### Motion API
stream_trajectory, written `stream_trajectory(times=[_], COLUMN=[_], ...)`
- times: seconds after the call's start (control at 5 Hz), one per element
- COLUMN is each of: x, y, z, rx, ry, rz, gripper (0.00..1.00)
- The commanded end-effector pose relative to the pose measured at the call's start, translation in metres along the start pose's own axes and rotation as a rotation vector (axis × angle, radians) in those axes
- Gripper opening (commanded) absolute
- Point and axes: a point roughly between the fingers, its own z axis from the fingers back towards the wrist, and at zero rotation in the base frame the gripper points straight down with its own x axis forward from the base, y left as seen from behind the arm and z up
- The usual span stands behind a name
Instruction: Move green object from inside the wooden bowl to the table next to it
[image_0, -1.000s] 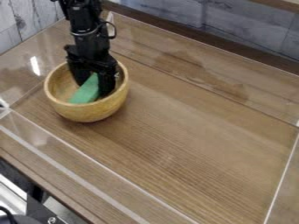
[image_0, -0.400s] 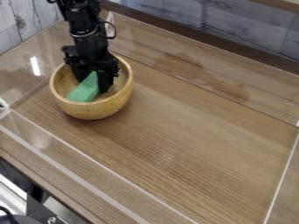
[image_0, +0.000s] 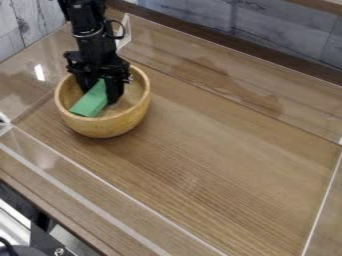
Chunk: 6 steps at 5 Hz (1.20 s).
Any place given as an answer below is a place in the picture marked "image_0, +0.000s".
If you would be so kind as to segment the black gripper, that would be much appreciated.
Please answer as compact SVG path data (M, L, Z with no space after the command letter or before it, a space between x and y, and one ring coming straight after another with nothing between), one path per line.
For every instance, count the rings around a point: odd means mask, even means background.
M104 79L107 101L112 105L120 99L129 79L129 63L117 55L117 36L107 28L73 30L72 36L77 49L64 53L67 71L76 77L84 93L99 79Z

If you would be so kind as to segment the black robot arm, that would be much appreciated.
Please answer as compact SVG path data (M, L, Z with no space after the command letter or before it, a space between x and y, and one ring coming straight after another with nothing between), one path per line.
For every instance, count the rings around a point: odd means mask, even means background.
M57 0L65 20L71 23L77 50L67 51L67 71L75 76L80 89L87 93L103 79L107 102L115 104L129 82L129 63L117 55L116 40L125 33L113 34L111 23L121 23L105 17L105 0Z

